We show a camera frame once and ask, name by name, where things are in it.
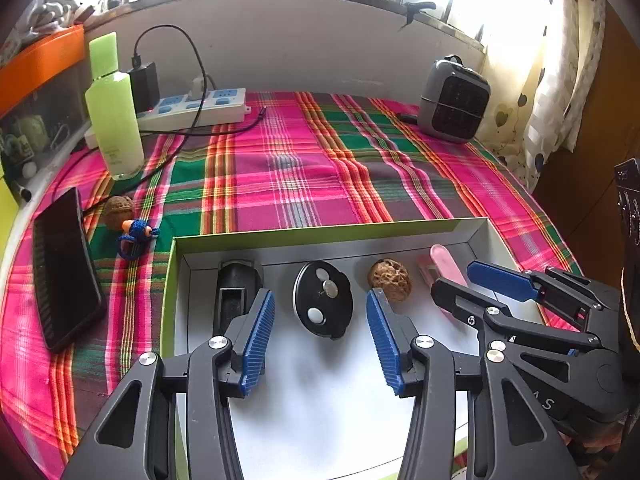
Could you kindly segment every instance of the plaid tablecloth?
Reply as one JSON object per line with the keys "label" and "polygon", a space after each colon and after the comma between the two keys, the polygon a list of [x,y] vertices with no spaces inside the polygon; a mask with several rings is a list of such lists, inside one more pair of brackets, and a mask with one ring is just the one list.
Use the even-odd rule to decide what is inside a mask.
{"label": "plaid tablecloth", "polygon": [[[247,123],[268,107],[259,126],[190,139],[162,173],[134,192],[138,215],[161,230],[136,262],[116,257],[118,233],[100,223],[99,211],[84,219],[108,316],[59,355],[43,345],[31,228],[25,232],[0,312],[0,402],[9,427],[48,478],[60,477],[133,360],[159,349],[174,236],[479,216],[491,219],[523,268],[553,265],[578,272],[549,218],[479,143],[440,141],[396,120],[395,112],[416,113],[414,106],[305,92],[249,94],[248,104],[253,112]],[[164,160],[180,140],[146,137],[146,168]],[[94,153],[66,177],[60,193],[77,186],[86,208],[126,185],[114,183]],[[39,210],[49,205],[51,191]]]}

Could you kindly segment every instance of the power strip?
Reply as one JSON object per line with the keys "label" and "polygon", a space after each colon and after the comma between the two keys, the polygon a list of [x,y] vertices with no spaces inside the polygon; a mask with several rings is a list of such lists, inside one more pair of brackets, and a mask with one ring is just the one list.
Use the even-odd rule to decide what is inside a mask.
{"label": "power strip", "polygon": [[[251,113],[251,107],[245,104],[246,89],[231,88],[209,92],[204,100],[198,124],[196,126],[213,126],[214,124],[241,123],[244,116]],[[165,97],[148,112],[137,114],[140,130],[171,132],[191,127],[200,98],[190,100],[188,95]],[[91,127],[84,134],[89,148],[95,148],[98,142]]]}

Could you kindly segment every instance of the bottle cap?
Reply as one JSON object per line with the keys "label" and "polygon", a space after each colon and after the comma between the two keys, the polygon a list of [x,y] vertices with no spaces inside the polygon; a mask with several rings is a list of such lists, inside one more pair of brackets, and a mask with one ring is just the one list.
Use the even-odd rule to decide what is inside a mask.
{"label": "bottle cap", "polygon": [[110,32],[89,42],[91,76],[94,80],[118,70],[116,33]]}

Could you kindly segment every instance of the patterned curtain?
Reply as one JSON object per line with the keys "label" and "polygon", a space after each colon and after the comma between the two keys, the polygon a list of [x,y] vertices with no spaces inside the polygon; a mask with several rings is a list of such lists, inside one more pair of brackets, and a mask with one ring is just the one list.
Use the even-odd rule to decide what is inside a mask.
{"label": "patterned curtain", "polygon": [[492,94],[478,139],[529,190],[573,151],[600,59],[605,0],[491,0],[482,74]]}

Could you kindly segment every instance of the gray heater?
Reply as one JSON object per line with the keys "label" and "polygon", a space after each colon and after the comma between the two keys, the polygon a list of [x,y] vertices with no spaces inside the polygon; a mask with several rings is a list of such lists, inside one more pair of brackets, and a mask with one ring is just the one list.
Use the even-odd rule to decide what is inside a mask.
{"label": "gray heater", "polygon": [[463,66],[458,56],[438,60],[420,98],[418,127],[433,137],[469,142],[478,130],[490,94],[486,79]]}

